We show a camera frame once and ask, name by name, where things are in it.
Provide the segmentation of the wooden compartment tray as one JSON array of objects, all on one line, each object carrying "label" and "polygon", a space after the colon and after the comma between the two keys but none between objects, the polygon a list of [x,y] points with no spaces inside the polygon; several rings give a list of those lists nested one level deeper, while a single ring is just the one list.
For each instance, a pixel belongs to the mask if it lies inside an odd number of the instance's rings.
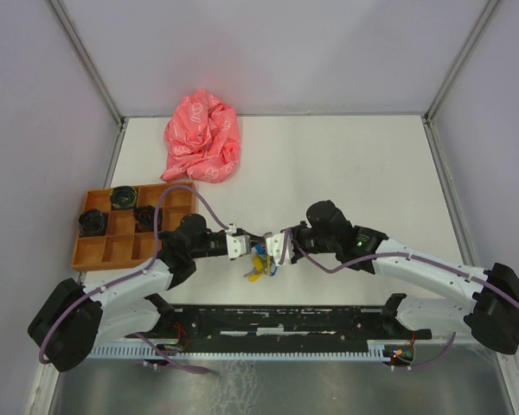
[{"label": "wooden compartment tray", "polygon": [[[158,231],[173,231],[187,214],[196,212],[196,197],[189,189],[175,189],[169,184],[132,186],[138,189],[136,207],[152,205],[158,208]],[[133,209],[112,211],[109,195],[112,188],[92,189],[86,192],[81,213],[99,209],[108,214],[105,236],[80,237],[74,243],[72,267],[76,271],[105,271],[132,268],[151,257],[156,244],[154,231],[137,233]]]}]

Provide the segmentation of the left aluminium frame post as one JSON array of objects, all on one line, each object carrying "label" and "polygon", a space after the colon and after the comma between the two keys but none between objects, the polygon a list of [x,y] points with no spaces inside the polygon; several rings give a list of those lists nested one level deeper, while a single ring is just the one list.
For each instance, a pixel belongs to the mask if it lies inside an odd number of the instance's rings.
[{"label": "left aluminium frame post", "polygon": [[105,105],[110,116],[116,125],[124,123],[124,116],[115,104],[106,83],[99,74],[98,68],[95,66],[91,55],[88,53],[80,34],[75,27],[74,20],[68,14],[67,7],[60,0],[45,0],[52,16],[57,21],[62,33],[66,37],[71,49],[74,51],[79,63],[90,80],[96,93],[99,95],[102,103]]}]

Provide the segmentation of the black rosette top tray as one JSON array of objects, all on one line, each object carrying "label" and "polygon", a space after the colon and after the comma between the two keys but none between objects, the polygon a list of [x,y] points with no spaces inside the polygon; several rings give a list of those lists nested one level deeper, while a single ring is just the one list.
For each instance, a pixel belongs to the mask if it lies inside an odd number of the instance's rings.
[{"label": "black rosette top tray", "polygon": [[131,210],[137,206],[138,189],[132,186],[112,188],[109,200],[112,211]]}]

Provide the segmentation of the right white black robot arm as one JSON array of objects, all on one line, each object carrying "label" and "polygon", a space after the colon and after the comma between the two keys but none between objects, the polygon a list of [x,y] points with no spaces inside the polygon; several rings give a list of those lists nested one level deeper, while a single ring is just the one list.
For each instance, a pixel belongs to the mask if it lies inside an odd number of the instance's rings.
[{"label": "right white black robot arm", "polygon": [[283,232],[281,264],[332,254],[344,269],[391,277],[433,293],[432,298],[393,294],[381,314],[383,334],[399,338],[408,330],[470,335],[500,354],[519,348],[519,277],[507,265],[491,268],[437,259],[389,238],[385,233],[353,225],[330,200],[306,211],[306,219]]}]

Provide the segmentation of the crumpled pink cloth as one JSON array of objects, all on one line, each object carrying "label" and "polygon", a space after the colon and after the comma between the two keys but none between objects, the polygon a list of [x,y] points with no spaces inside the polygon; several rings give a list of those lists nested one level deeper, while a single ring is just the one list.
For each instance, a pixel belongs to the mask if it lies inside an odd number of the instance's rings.
[{"label": "crumpled pink cloth", "polygon": [[181,98],[168,121],[164,182],[183,178],[220,183],[240,163],[241,136],[236,110],[205,89]]}]

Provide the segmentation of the black rosette tray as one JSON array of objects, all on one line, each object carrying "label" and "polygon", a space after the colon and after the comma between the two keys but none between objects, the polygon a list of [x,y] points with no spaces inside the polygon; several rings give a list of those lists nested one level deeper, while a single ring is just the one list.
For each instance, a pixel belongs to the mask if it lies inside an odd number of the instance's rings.
[{"label": "black rosette tray", "polygon": [[137,233],[148,233],[154,230],[152,221],[154,220],[156,208],[152,205],[135,207],[133,216],[135,219],[135,231]]},{"label": "black rosette tray", "polygon": [[138,189],[132,186],[112,188],[109,200],[112,211],[131,210],[137,206]]},{"label": "black rosette tray", "polygon": [[90,209],[82,213],[78,218],[80,237],[105,236],[108,214],[99,209]]}]

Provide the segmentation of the right aluminium frame post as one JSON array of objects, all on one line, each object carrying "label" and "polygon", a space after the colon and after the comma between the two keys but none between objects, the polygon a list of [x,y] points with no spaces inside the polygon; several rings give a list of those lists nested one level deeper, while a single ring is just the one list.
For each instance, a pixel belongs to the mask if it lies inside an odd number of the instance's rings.
[{"label": "right aluminium frame post", "polygon": [[472,54],[475,52],[478,43],[483,38],[485,31],[489,27],[502,3],[503,1],[501,0],[489,0],[485,2],[482,11],[477,16],[474,25],[463,41],[458,53],[452,60],[452,64],[448,68],[442,83],[425,111],[424,120],[426,123],[433,121],[440,112],[445,99],[450,94],[453,86],[458,80],[458,77],[463,72]]}]

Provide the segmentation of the keyring bunch with colourful tags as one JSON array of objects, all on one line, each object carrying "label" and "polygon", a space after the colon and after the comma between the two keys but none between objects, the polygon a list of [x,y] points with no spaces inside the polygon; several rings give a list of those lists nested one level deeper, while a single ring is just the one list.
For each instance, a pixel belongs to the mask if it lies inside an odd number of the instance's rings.
[{"label": "keyring bunch with colourful tags", "polygon": [[253,283],[263,276],[274,277],[276,275],[278,266],[273,258],[267,254],[263,245],[256,244],[253,247],[252,254],[253,268],[243,275],[248,282]]}]

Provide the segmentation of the black rosette middle tray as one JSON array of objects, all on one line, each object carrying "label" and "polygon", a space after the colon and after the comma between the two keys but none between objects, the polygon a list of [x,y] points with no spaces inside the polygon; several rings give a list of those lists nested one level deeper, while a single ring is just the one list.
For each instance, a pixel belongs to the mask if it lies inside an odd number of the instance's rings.
[{"label": "black rosette middle tray", "polygon": [[135,207],[133,216],[135,219],[135,231],[137,233],[148,233],[154,230],[152,221],[154,220],[156,208],[152,205]]}]

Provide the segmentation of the aluminium frame post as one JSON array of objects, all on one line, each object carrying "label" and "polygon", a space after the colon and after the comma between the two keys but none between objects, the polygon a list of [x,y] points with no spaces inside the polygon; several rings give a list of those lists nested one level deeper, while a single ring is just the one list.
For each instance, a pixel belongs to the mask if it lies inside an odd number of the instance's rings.
[{"label": "aluminium frame post", "polygon": [[463,72],[472,54],[475,52],[478,43],[483,38],[485,31],[489,27],[502,3],[503,1],[501,0],[489,0],[485,2],[482,11],[477,16],[474,25],[463,41],[458,53],[452,60],[452,64],[448,68],[442,83],[425,111],[424,120],[426,123],[433,121],[440,112],[445,99],[450,94],[453,86],[458,80],[458,77]]},{"label": "aluminium frame post", "polygon": [[75,27],[74,20],[68,14],[67,7],[60,0],[45,0],[52,16],[57,21],[62,33],[66,37],[71,49],[74,51],[79,63],[90,80],[96,93],[99,95],[102,103],[105,105],[110,116],[116,125],[124,123],[124,116],[115,104],[106,83],[99,74],[98,68],[95,66],[91,55],[88,53],[80,34]]}]

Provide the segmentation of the black rosette left tray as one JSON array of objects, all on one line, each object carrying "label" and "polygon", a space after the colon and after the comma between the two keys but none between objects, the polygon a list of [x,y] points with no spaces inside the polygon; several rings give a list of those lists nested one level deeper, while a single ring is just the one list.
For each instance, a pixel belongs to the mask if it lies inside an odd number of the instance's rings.
[{"label": "black rosette left tray", "polygon": [[90,209],[82,213],[78,218],[80,237],[105,236],[108,214],[99,209]]}]

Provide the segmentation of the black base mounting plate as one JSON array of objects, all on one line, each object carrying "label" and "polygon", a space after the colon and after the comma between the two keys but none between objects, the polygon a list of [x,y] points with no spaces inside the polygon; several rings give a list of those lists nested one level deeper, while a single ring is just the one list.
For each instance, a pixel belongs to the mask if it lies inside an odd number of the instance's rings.
[{"label": "black base mounting plate", "polygon": [[144,336],[180,341],[190,353],[266,355],[366,352],[370,341],[424,341],[432,332],[412,332],[380,306],[178,304]]}]

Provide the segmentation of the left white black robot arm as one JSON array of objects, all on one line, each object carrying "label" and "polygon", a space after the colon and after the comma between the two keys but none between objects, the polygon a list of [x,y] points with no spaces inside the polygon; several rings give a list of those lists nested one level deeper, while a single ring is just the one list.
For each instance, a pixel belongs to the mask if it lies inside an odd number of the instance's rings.
[{"label": "left white black robot arm", "polygon": [[199,214],[184,216],[174,231],[159,237],[155,255],[120,277],[91,285],[68,278],[55,286],[28,327],[41,364],[66,372],[103,342],[148,331],[156,337],[168,335],[174,317],[160,293],[186,281],[197,259],[234,260],[265,242],[234,225],[215,233]]}]

